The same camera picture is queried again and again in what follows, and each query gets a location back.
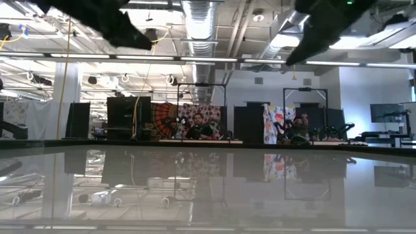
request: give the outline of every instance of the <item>exposed pipe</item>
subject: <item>exposed pipe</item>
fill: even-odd
[[[210,1],[183,1],[183,11],[187,15],[185,27],[188,39],[212,40],[215,33],[215,15],[218,3]],[[194,57],[212,57],[214,44],[208,42],[189,43],[189,50]],[[192,65],[195,83],[212,83],[210,65]],[[206,89],[196,89],[199,102],[208,102]]]
[[[244,35],[246,34],[248,22],[250,21],[250,16],[253,14],[254,3],[253,3],[253,1],[250,1],[249,4],[250,5],[249,5],[248,10],[247,10],[246,19],[244,20],[244,24],[241,27],[240,34],[239,34],[239,39],[237,40],[237,43],[235,44],[234,53],[233,53],[232,57],[236,57],[237,53],[239,52],[242,39],[243,39]]]
[[[246,6],[245,2],[241,2],[240,5],[239,5],[239,15],[237,16],[237,19],[235,20],[235,23],[234,23],[234,26],[233,26],[233,32],[231,33],[231,38],[229,39],[226,57],[230,56],[231,49],[233,49],[233,44],[234,44],[237,32],[239,31],[240,22],[241,22],[242,15],[244,14],[244,7],[245,6]]]

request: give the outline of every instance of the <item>floral fabric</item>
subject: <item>floral fabric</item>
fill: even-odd
[[[265,123],[264,130],[264,143],[265,144],[276,144],[278,140],[278,129],[274,123],[278,122],[283,125],[283,107],[274,107],[269,105],[264,105],[265,109],[263,111],[263,120]],[[286,119],[293,120],[296,116],[294,107],[286,107]]]

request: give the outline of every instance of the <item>man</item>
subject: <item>man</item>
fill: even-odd
[[[309,122],[305,114],[303,114],[302,117],[295,117],[293,120],[292,127],[289,129],[288,137],[292,138],[295,136],[301,136],[309,140],[309,135],[307,131],[308,124]]]
[[[192,119],[194,125],[188,130],[185,138],[212,140],[214,132],[208,124],[203,124],[203,114],[196,113]]]

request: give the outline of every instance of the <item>computer screen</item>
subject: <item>computer screen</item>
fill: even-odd
[[[403,112],[402,104],[371,104],[370,111],[372,123],[401,123],[405,119],[403,116],[386,116],[392,112]]]

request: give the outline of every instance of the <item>silver ductwork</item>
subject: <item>silver ductwork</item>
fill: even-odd
[[[282,40],[283,32],[301,34],[303,31],[302,22],[307,17],[307,14],[299,13],[295,10],[287,10],[279,14],[270,26],[270,41],[264,50],[258,54],[257,59],[274,59],[282,49],[280,40]],[[242,66],[241,69],[252,72],[276,72],[280,70],[280,66],[279,64],[260,64],[255,66]]]
[[[272,23],[270,27],[270,42],[267,44],[258,59],[273,59],[281,49],[277,46],[279,37],[283,31],[291,31],[291,33],[301,33],[301,22],[306,20],[307,14],[299,13],[295,10],[288,10],[281,13]]]
[[[183,12],[186,14],[185,26],[188,39],[212,40],[215,33],[215,13],[217,2],[183,1]],[[189,51],[195,57],[212,57],[214,44],[210,42],[191,42]],[[214,68],[210,65],[192,65],[195,83],[214,83]],[[201,103],[211,100],[212,88],[197,88],[196,97]]]

